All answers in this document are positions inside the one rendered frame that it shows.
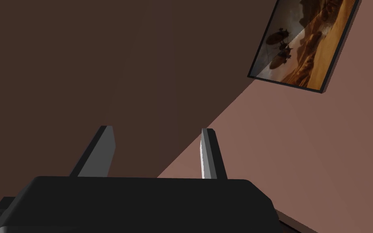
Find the black framed desert picture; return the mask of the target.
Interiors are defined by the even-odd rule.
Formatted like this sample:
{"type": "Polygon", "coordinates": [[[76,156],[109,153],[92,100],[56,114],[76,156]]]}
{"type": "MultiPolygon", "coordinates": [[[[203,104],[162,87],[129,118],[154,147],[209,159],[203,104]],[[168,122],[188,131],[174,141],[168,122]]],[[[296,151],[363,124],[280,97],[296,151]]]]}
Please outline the black framed desert picture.
{"type": "Polygon", "coordinates": [[[324,93],[362,0],[275,0],[248,77],[324,93]]]}

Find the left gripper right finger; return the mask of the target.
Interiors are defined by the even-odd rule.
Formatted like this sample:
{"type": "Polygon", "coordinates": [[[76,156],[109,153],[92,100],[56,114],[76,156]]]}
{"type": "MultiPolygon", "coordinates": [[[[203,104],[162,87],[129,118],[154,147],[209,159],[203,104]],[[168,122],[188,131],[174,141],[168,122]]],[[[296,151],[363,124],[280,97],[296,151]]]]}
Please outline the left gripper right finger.
{"type": "Polygon", "coordinates": [[[200,138],[200,163],[203,179],[227,179],[214,129],[203,128],[200,138]]]}

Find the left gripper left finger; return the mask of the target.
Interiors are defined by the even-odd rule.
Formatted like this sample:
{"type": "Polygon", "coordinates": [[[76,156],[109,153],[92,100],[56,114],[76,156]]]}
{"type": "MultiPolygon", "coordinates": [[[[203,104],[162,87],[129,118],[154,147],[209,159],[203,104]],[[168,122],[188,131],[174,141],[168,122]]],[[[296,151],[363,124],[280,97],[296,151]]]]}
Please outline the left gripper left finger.
{"type": "Polygon", "coordinates": [[[111,125],[102,125],[70,172],[70,177],[107,177],[116,143],[111,125]]]}

